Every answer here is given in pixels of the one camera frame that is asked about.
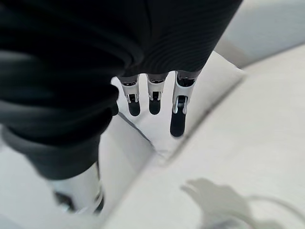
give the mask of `black fabric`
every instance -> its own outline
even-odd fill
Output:
[[[202,69],[240,3],[2,0],[5,140],[46,178],[85,171],[117,113],[111,78]]]

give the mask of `robotic hand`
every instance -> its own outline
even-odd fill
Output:
[[[132,115],[147,74],[150,112],[176,71],[171,133],[181,136],[196,78],[242,0],[2,0],[3,138],[75,213],[100,212],[98,146],[118,113],[118,76]]]

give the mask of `white surface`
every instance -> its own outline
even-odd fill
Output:
[[[114,117],[100,144],[106,201],[102,215],[69,215],[56,206],[51,189],[29,162],[0,142],[0,215],[25,229],[100,228],[152,154],[148,141],[119,116]]]
[[[104,229],[203,229],[227,212],[305,228],[305,46],[251,75],[165,166],[156,157]]]
[[[304,0],[244,0],[216,46],[243,67],[305,42]]]
[[[1,228],[4,229],[23,229],[22,227],[18,226],[17,224],[13,223],[2,215],[0,215],[0,225]]]
[[[243,71],[213,52],[194,86],[190,104],[187,106],[185,133],[181,138],[173,138],[170,134],[175,72],[170,72],[166,78],[161,99],[161,111],[158,115],[152,115],[149,112],[147,80],[144,75],[141,75],[139,80],[141,113],[138,117],[129,114],[119,80],[114,78],[112,83],[120,90],[118,100],[120,111],[143,132],[160,155],[168,158],[191,135],[214,104],[241,81],[243,76]]]

